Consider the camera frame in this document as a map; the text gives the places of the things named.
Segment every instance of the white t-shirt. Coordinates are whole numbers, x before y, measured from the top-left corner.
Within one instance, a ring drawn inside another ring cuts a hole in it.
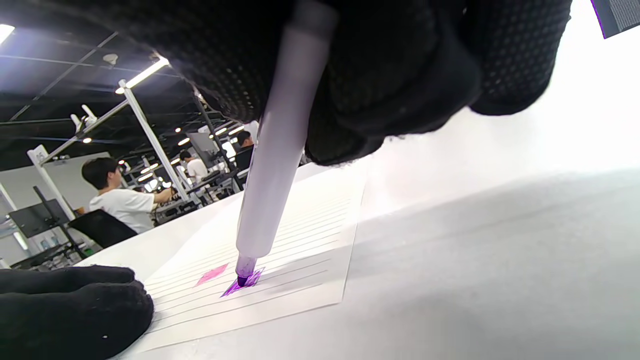
[[[91,199],[89,211],[102,209],[140,234],[154,226],[149,217],[154,208],[154,197],[152,193],[113,189]]]
[[[207,167],[204,165],[204,162],[200,159],[193,159],[187,163],[187,172],[189,173],[189,177],[195,177],[196,183],[199,183],[203,177],[207,176],[209,173],[207,171]]]

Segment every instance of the white table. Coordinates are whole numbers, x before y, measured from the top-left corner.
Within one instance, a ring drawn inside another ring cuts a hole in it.
[[[134,358],[637,359],[640,31],[604,42],[588,1],[573,7],[530,110],[464,111],[371,158],[342,303]],[[88,262],[144,279],[228,203]]]

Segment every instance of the black hair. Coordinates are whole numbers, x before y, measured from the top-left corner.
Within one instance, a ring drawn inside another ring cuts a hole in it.
[[[102,190],[109,186],[107,178],[110,172],[116,172],[118,162],[113,158],[95,158],[82,166],[82,177],[94,188]]]
[[[238,135],[236,135],[236,138],[238,139],[238,145],[242,146],[246,139],[251,138],[251,133],[247,130],[242,130],[238,133]]]
[[[191,155],[191,153],[188,150],[183,150],[180,151],[180,160],[184,161],[187,160],[187,158],[192,158],[193,155]]]

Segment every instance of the purple marker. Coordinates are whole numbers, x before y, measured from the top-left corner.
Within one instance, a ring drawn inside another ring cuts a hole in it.
[[[258,258],[271,252],[307,139],[309,113],[336,23],[333,8],[300,1],[284,29],[240,212],[236,239],[240,287],[246,286]]]

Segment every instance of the paper sheet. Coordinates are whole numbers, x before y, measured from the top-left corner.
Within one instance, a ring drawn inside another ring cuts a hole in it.
[[[358,162],[293,186],[257,284],[221,297],[236,278],[240,200],[205,224],[145,281],[156,304],[126,354],[212,336],[342,300],[365,183]]]

